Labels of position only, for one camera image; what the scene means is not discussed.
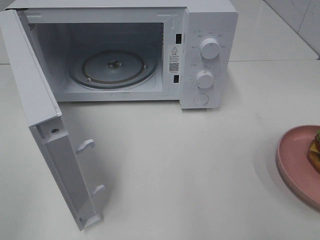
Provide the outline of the pink round plate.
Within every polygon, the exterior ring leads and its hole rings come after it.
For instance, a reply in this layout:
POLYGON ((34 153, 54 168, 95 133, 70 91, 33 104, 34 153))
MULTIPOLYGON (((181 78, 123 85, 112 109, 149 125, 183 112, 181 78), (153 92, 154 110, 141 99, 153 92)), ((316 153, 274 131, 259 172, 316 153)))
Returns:
POLYGON ((315 209, 320 209, 320 173, 309 161, 308 153, 318 125, 289 129, 280 138, 276 165, 285 184, 293 193, 315 209))

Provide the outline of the white microwave oven body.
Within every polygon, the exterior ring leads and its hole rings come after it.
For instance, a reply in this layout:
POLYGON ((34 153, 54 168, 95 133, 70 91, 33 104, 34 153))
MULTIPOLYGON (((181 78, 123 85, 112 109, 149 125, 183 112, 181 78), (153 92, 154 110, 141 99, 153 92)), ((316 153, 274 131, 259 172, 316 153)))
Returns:
POLYGON ((182 109, 217 108, 237 26, 238 13, 228 0, 16 0, 5 10, 24 11, 33 41, 48 70, 47 81, 58 102, 166 101, 182 109), (219 55, 201 56, 200 43, 216 38, 219 55), (109 42, 162 46, 154 74, 136 85, 96 89, 68 73, 74 50, 109 42), (212 87, 197 86, 200 71, 215 74, 212 87), (194 97, 207 94, 206 105, 194 97))

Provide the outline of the round white door button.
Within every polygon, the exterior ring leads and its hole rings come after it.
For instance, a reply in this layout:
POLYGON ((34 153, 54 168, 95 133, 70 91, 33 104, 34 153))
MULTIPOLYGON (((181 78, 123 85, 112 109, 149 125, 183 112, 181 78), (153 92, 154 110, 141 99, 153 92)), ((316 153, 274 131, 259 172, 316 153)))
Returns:
POLYGON ((198 106, 205 106, 208 103, 208 101, 209 101, 209 97, 205 93, 199 93, 195 95, 193 98, 194 104, 198 106))

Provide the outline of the upper white power knob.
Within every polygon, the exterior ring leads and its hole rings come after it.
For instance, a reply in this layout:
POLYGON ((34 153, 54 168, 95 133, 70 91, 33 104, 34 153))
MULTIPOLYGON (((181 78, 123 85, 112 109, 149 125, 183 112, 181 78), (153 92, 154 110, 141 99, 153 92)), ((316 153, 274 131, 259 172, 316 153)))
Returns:
POLYGON ((220 42, 214 37, 207 37, 200 43, 200 54, 207 60, 214 59, 220 54, 220 42))

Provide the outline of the burger with lettuce and cheese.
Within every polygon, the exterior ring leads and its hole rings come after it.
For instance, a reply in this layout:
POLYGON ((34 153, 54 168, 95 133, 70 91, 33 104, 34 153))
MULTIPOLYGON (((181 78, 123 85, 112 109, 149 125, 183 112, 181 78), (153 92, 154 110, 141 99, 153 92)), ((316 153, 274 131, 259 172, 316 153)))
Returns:
POLYGON ((314 139, 311 141, 308 149, 308 161, 313 168, 320 172, 320 130, 316 131, 314 139))

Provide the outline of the white timer knob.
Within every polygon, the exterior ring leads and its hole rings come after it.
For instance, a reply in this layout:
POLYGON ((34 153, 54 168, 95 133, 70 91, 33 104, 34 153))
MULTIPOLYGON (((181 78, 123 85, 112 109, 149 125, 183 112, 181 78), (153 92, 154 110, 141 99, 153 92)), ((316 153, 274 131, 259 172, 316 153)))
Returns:
POLYGON ((208 89, 215 83, 215 74, 209 70, 202 70, 195 76, 196 84, 200 89, 208 89))

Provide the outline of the glass microwave turntable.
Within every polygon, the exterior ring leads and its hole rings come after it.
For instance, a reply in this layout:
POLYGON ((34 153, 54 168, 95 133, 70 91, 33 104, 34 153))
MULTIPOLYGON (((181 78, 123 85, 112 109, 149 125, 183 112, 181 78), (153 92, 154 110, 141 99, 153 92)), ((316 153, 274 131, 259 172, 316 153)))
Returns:
POLYGON ((106 42, 86 46, 70 53, 68 74, 89 88, 126 88, 151 77, 162 53, 159 44, 106 42))

